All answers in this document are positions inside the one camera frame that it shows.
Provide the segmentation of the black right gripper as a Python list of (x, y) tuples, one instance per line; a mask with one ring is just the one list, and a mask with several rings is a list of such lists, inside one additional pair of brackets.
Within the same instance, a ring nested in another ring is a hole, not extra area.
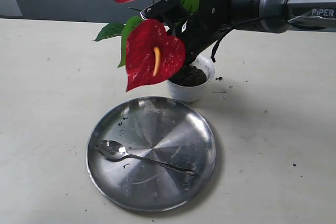
[(185, 64), (196, 57), (224, 32), (229, 24), (230, 0), (160, 0), (140, 11), (143, 20), (166, 22), (169, 34), (176, 35), (185, 46)]

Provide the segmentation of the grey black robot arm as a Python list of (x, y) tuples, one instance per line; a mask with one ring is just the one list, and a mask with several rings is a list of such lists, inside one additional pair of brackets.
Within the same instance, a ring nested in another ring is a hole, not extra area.
[(335, 0), (160, 0), (141, 17), (166, 23), (169, 33), (183, 41), (189, 65), (208, 47), (215, 54), (235, 29), (280, 34), (291, 27), (334, 28)]

